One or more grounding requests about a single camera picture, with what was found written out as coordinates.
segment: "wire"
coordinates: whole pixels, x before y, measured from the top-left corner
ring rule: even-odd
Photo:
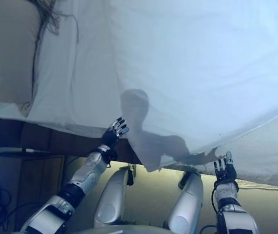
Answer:
[[[18,209],[24,207],[24,206],[30,206],[30,205],[38,205],[38,206],[42,206],[42,203],[38,203],[38,202],[28,202],[28,203],[24,203],[22,205],[17,206],[16,208],[14,208],[2,221],[0,221],[0,227],[5,223],[6,220],[8,220],[10,218],[11,215],[13,215]]]
[[[86,154],[80,155],[80,156],[76,156],[75,158],[73,158],[71,161],[69,161],[69,163],[67,164],[67,166],[69,166],[71,163],[73,163],[74,161],[76,161],[77,159],[79,159],[80,157],[85,156]]]
[[[218,211],[217,211],[217,209],[216,209],[216,206],[215,206],[215,203],[214,203],[214,201],[213,201],[213,195],[214,195],[215,191],[216,191],[216,188],[214,188],[214,189],[212,190],[212,193],[211,193],[211,204],[212,204],[212,207],[213,207],[213,210],[215,211],[215,213],[218,213]]]
[[[7,207],[6,207],[6,206],[3,206],[2,209],[3,209],[3,216],[4,216],[4,217],[7,217],[7,216],[8,216]],[[9,227],[9,220],[7,219],[7,221],[4,222],[4,223],[2,224],[2,230],[3,230],[4,232],[7,232],[7,231],[8,231],[8,227]]]
[[[199,234],[202,234],[203,231],[206,229],[206,228],[216,228],[217,226],[216,225],[206,225],[206,226],[203,226],[202,229],[199,231]]]

